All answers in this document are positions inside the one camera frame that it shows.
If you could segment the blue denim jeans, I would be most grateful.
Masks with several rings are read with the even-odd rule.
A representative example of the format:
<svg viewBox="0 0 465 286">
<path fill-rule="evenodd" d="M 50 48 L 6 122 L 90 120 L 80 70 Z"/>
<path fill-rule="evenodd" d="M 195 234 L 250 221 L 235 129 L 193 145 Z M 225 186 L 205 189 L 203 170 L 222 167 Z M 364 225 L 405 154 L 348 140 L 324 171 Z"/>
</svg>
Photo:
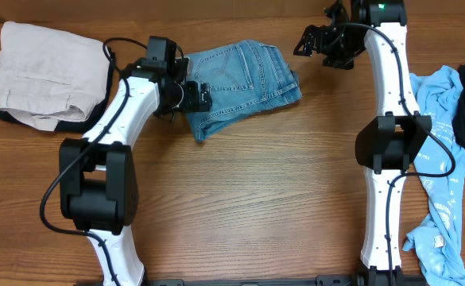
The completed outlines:
<svg viewBox="0 0 465 286">
<path fill-rule="evenodd" d="M 208 84 L 212 100 L 208 112 L 187 115 L 196 141 L 302 98 L 297 73 L 274 45 L 244 40 L 188 57 L 188 79 Z"/>
</svg>

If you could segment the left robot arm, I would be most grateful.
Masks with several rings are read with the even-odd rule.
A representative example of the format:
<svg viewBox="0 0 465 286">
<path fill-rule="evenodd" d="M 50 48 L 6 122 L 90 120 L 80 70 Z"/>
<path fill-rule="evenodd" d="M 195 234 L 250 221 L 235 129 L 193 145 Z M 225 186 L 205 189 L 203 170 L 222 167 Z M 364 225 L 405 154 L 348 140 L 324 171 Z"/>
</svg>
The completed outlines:
<svg viewBox="0 0 465 286">
<path fill-rule="evenodd" d="M 93 245 L 104 285 L 148 283 L 132 232 L 139 196 L 132 149 L 152 116 L 210 110 L 208 84 L 186 79 L 189 63 L 181 57 L 129 64 L 99 121 L 60 146 L 61 213 Z"/>
</svg>

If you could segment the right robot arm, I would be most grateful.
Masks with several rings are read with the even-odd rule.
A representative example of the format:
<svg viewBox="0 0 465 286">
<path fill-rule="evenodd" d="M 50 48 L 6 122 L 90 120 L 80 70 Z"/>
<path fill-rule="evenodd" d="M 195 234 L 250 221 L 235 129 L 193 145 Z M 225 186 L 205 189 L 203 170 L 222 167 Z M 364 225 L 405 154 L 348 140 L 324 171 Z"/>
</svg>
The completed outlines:
<svg viewBox="0 0 465 286">
<path fill-rule="evenodd" d="M 355 139 L 355 158 L 367 187 L 366 233 L 360 264 L 350 276 L 320 275 L 318 285 L 424 285 L 423 275 L 401 269 L 399 222 L 406 176 L 432 128 L 410 85 L 407 17 L 402 1 L 336 1 L 329 25 L 310 25 L 296 56 L 324 55 L 327 67 L 350 70 L 367 52 L 373 68 L 376 115 Z"/>
</svg>

